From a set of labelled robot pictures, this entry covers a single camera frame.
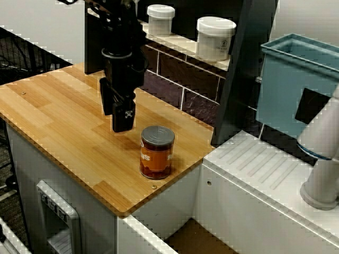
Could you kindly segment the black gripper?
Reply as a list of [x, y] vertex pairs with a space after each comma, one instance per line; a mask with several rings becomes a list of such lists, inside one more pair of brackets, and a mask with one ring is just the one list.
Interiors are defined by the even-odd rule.
[[104, 53], [105, 77], [100, 79], [100, 93], [105, 115], [112, 115], [114, 132], [133, 128], [136, 114], [135, 89], [144, 84], [146, 56], [130, 53], [116, 56]]

